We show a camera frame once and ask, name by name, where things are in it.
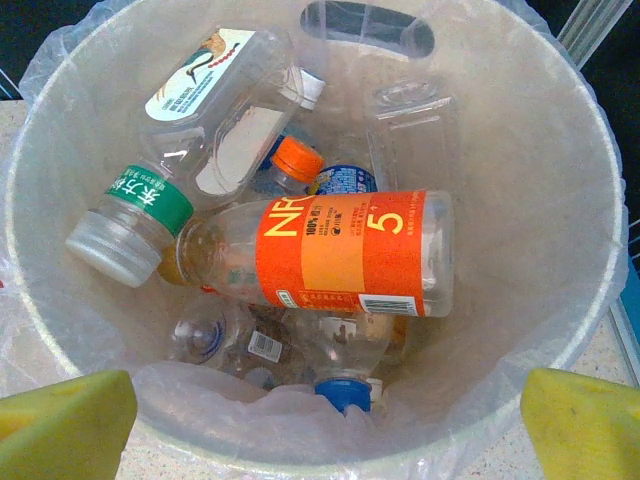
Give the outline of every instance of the number 5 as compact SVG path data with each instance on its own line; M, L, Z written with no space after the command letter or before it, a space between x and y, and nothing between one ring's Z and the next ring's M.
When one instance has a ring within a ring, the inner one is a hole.
M380 216L380 218L377 221L373 219L373 213L370 213L369 216L367 217L367 227L371 227L375 230L380 230L381 232L385 232L386 230L384 229L383 224L386 220L395 220L397 225L391 231L393 232L394 235L397 235L398 233L400 233L400 230L402 230L404 222L402 221L402 217L397 213L385 213L384 215Z

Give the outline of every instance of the trash bin handle hole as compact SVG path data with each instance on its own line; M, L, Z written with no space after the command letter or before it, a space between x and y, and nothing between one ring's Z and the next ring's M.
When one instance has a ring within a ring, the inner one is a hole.
M363 43L409 58L426 57L435 45L433 31L422 20L356 2L312 2L300 14L300 26L315 38Z

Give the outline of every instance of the barcode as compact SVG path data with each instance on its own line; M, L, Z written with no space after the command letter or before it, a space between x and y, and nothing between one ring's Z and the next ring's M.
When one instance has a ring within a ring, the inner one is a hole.
M287 307L299 308L298 305L296 305L296 302L293 301L293 297L291 296L291 294L286 290L278 290L276 291L276 294L278 295L278 298L280 299L280 301L284 303Z
M391 313L418 316L416 299L395 295L359 295L360 305L367 313Z
M280 353L282 353L282 344L254 330L249 342L249 352L273 363L278 363Z

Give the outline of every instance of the blue label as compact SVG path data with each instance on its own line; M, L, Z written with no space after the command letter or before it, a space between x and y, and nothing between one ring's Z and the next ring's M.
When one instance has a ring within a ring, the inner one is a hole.
M311 195L377 192L376 180L369 172L351 165L335 165L322 170L309 187Z

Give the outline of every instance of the orange label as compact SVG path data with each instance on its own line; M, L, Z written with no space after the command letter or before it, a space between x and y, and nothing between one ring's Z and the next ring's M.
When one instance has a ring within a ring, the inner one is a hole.
M277 198L256 239L256 267L273 305L424 316L426 192Z

